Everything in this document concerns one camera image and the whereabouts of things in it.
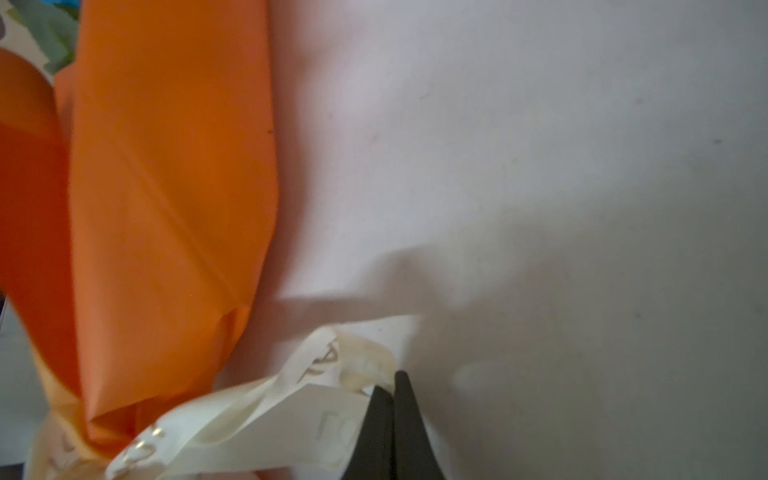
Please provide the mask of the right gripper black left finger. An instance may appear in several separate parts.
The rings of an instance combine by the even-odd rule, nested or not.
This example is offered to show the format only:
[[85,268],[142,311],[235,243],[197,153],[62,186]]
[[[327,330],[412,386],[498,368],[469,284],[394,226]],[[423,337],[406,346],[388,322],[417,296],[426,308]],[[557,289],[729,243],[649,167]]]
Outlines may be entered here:
[[391,480],[393,460],[394,404],[392,395],[376,386],[360,433],[342,480]]

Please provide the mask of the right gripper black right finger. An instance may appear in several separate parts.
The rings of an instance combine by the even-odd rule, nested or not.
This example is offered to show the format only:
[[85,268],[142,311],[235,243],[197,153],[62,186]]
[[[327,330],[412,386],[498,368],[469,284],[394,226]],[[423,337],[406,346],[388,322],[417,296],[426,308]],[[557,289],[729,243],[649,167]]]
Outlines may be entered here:
[[405,371],[395,374],[394,461],[398,480],[445,480]]

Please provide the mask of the white ribbon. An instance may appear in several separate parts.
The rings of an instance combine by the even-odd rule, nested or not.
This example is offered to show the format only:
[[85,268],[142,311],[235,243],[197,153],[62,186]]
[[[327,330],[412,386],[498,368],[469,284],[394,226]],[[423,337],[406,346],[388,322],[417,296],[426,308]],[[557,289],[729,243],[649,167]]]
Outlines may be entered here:
[[386,347],[336,326],[313,331],[279,373],[184,403],[110,461],[90,460],[53,419],[24,465],[26,479],[203,479],[349,460],[374,387],[394,388]]

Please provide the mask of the orange wrapping paper sheet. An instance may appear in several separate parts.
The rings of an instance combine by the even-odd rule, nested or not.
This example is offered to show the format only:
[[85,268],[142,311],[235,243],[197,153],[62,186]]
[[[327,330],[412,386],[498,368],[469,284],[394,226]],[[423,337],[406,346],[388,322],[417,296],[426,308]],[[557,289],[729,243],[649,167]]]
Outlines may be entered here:
[[268,5],[80,2],[69,66],[1,53],[1,290],[48,419],[110,461],[246,328],[278,209]]

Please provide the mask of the pale blue fake flower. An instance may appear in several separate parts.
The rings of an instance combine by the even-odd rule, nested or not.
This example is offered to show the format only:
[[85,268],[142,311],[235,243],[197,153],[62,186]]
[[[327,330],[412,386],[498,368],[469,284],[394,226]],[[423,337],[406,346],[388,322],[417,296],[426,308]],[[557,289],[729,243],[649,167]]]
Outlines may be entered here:
[[75,60],[79,34],[79,0],[11,0],[10,18],[31,35],[46,58],[43,69],[55,75]]

